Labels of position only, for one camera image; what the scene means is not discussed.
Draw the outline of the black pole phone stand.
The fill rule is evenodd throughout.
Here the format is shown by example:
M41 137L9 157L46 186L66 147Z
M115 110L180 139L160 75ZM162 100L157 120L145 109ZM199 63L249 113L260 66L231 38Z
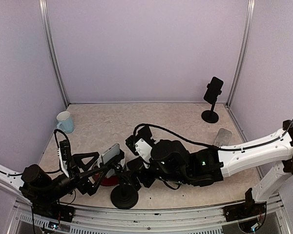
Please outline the black pole phone stand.
M202 120L204 120L207 123L216 123L219 120L219 115L214 111L216 102L214 104L211 104L210 110L205 110L201 114Z
M110 200L118 209L131 209L137 204L139 199L135 182L132 180L132 173L125 170L120 163L116 164L113 169L118 178L119 185L112 190Z

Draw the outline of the silver-edged black smartphone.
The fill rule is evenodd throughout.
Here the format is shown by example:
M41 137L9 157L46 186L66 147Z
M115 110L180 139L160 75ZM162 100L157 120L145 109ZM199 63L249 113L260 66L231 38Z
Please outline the silver-edged black smartphone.
M119 153L120 153L119 143L113 144L111 147L109 147L107 150L105 150L101 154L101 161L102 161L103 165L105 165L108 161L110 161L112 158L114 158Z

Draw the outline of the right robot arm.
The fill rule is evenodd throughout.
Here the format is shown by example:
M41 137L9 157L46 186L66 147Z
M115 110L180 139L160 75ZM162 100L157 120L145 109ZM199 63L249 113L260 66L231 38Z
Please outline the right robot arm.
M126 139L126 146L135 155L127 167L146 188L157 179L205 187L249 168L274 163L260 182L248 189L247 200L240 205L241 214L251 216L260 203L266 202L293 176L291 120L284 121L282 128L269 136L232 146L202 144L202 150L194 153L185 148L182 136L155 141L152 127L152 124L139 124Z

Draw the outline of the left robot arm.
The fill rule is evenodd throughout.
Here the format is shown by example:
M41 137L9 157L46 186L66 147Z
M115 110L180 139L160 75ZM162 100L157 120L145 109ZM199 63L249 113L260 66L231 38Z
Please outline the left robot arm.
M92 169L101 157L98 152L71 154L58 151L60 168L56 178L39 165L32 164L22 173L13 172L0 165L0 182L22 195L33 206L34 213L53 217L73 211L73 207L58 203L62 197L78 190L82 195L94 195L106 174L122 160L113 155Z

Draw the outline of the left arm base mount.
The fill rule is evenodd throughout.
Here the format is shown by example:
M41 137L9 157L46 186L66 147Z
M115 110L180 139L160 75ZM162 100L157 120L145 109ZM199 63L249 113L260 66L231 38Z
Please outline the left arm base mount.
M52 203L49 205L33 204L33 213L58 221L72 222L75 208L73 206L61 205L58 203Z

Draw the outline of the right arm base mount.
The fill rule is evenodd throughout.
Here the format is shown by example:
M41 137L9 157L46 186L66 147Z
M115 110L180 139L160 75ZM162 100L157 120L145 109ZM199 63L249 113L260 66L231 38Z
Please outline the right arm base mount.
M245 201L239 204L228 205L223 208L227 222L236 221L259 215L266 210L267 202L257 202L252 195L253 189L245 192Z

